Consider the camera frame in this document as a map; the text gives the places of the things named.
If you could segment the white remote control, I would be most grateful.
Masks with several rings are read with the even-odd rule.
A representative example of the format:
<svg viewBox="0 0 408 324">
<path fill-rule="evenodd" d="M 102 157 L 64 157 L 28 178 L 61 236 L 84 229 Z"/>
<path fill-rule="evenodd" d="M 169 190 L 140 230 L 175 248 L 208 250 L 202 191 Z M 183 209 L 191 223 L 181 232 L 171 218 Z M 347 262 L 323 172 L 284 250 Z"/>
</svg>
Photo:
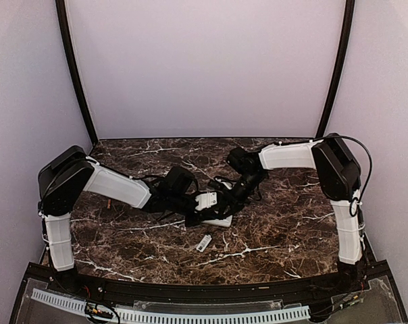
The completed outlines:
<svg viewBox="0 0 408 324">
<path fill-rule="evenodd" d="M 203 221 L 203 224 L 207 225 L 216 225 L 220 227 L 230 227 L 232 223 L 232 216 L 229 216 L 225 219 L 214 219 Z"/>
</svg>

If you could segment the white battery cover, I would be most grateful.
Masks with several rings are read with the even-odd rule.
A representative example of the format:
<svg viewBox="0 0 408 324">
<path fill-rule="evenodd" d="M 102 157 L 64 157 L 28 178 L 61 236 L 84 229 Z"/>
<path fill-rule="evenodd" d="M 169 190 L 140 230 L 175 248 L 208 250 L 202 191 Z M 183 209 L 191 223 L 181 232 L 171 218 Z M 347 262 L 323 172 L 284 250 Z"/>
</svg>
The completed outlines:
<svg viewBox="0 0 408 324">
<path fill-rule="evenodd" d="M 198 250 L 199 252 L 203 252 L 208 247 L 211 240 L 212 240 L 212 237 L 210 235 L 205 235 L 201 239 L 201 241 L 197 244 L 196 250 Z"/>
</svg>

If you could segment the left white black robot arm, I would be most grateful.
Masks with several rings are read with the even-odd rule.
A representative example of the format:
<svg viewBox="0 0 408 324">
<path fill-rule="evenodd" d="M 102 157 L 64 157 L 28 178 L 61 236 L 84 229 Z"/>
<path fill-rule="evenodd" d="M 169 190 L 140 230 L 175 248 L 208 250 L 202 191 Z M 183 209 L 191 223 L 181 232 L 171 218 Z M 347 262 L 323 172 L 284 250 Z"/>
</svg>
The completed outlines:
<svg viewBox="0 0 408 324">
<path fill-rule="evenodd" d="M 57 284 L 68 294 L 83 289 L 75 266 L 70 231 L 71 212 L 82 192 L 92 192 L 126 203 L 148 213 L 169 211 L 195 225 L 205 219 L 204 212 L 215 206 L 216 193 L 195 190 L 194 175 L 173 167 L 165 176 L 126 176 L 86 155 L 80 146 L 71 146 L 46 165 L 38 175 L 40 201 L 38 212 L 44 222 L 45 236 Z"/>
</svg>

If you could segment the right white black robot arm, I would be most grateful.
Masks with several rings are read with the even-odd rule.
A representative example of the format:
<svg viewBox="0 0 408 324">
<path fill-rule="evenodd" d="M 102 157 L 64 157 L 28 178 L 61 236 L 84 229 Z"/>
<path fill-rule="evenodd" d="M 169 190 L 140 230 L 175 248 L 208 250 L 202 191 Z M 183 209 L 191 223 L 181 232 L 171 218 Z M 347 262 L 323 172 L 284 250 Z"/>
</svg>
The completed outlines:
<svg viewBox="0 0 408 324">
<path fill-rule="evenodd" d="M 332 279 L 333 288 L 348 292 L 359 281 L 355 267 L 363 262 L 364 220 L 362 203 L 370 179 L 361 178 L 362 169 L 348 142 L 368 148 L 356 138 L 337 133 L 298 142 L 275 142 L 256 151 L 242 147 L 230 151 L 226 162 L 240 176 L 237 181 L 216 177 L 225 194 L 240 203 L 248 199 L 273 171 L 310 171 L 306 182 L 319 187 L 333 211 L 338 234 L 338 265 L 345 267 Z"/>
</svg>

